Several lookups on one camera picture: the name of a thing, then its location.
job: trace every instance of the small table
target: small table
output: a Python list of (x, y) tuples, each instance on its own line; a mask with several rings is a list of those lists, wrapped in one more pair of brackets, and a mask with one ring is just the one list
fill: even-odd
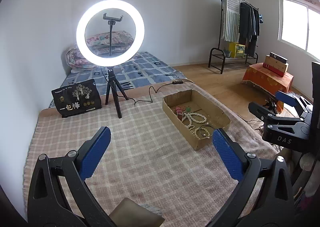
[[(280, 75), (264, 68), (262, 65), (263, 63), (250, 65), (247, 68), (242, 81), (250, 81), (254, 85), (258, 85), (260, 88), (274, 97), (277, 91), (288, 93), (292, 85), (293, 76), (286, 72), (285, 75), (281, 77)], [(284, 103), (278, 101), (277, 111), (281, 113), (283, 108)]]

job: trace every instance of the blue textured pad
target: blue textured pad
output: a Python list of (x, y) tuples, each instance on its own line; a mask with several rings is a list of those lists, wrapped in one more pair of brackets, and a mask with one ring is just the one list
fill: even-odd
[(104, 152), (111, 141), (111, 131), (105, 128), (95, 142), (91, 145), (90, 150), (86, 153), (80, 164), (79, 176), (82, 181), (86, 178), (92, 177), (97, 165), (100, 162)]
[(282, 91), (277, 91), (275, 96), (277, 100), (280, 100), (291, 107), (297, 106), (296, 99)]
[(218, 129), (213, 132), (212, 143), (228, 169), (230, 176), (235, 180), (241, 181), (244, 176), (241, 160)]

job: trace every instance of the black metal clothes rack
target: black metal clothes rack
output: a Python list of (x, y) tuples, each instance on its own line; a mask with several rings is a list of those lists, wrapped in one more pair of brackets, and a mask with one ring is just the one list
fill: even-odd
[[(251, 5), (253, 8), (255, 8), (252, 4), (248, 3), (246, 0), (242, 0), (243, 2), (246, 2), (247, 4)], [(208, 63), (208, 68), (210, 67), (214, 67), (215, 69), (219, 70), (220, 71), (220, 74), (223, 73), (224, 70), (231, 70), (231, 69), (238, 69), (238, 68), (244, 68), (244, 67), (247, 67), (248, 65), (251, 65), (251, 63), (248, 62), (248, 60), (256, 60), (256, 63), (258, 62), (258, 54), (255, 52), (255, 55), (256, 55), (256, 58), (255, 57), (251, 57), (251, 56), (248, 56), (247, 54), (245, 54), (245, 57), (243, 58), (227, 58), (225, 53), (223, 52), (223, 50), (220, 49), (220, 42), (221, 42), (221, 29), (222, 29), (222, 14), (223, 14), (223, 2), (221, 0), (221, 20), (220, 20), (220, 34), (219, 34), (219, 44), (218, 44), (218, 48), (212, 48), (211, 51), (210, 51), (210, 56), (209, 56), (209, 63)], [(222, 52), (222, 54), (212, 54), (212, 52), (214, 50), (218, 50), (220, 52)], [(222, 66), (221, 66), (221, 69), (218, 68), (217, 66), (215, 65), (211, 65), (211, 58), (212, 56), (216, 57), (216, 58), (219, 58), (222, 60)], [(226, 63), (226, 60), (245, 60), (244, 62), (244, 66), (243, 67), (233, 67), (233, 68), (225, 68), (225, 64), (226, 65), (229, 65), (229, 64), (241, 64), (241, 63)]]

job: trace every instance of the silver bolt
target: silver bolt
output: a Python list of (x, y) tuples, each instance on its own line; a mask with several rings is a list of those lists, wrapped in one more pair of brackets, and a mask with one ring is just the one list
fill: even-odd
[(38, 157), (38, 158), (39, 158), (39, 160), (44, 160), (44, 159), (45, 159), (45, 157), (46, 157), (46, 156), (45, 156), (45, 154), (41, 154), (41, 155), (39, 155), (39, 157)]
[(256, 154), (255, 154), (255, 153), (252, 153), (252, 152), (248, 152), (248, 153), (247, 153), (247, 156), (248, 156), (248, 158), (255, 158), (255, 157), (256, 157)]
[(279, 162), (284, 162), (284, 158), (283, 158), (282, 156), (278, 156), (278, 157), (277, 157), (277, 160), (278, 160)]
[(68, 153), (68, 157), (74, 157), (77, 154), (76, 151), (72, 150)]

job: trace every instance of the black snack bag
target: black snack bag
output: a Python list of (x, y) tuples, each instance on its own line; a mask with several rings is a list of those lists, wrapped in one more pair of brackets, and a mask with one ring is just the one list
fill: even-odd
[(63, 118), (101, 109), (101, 99), (94, 79), (63, 86), (51, 93)]

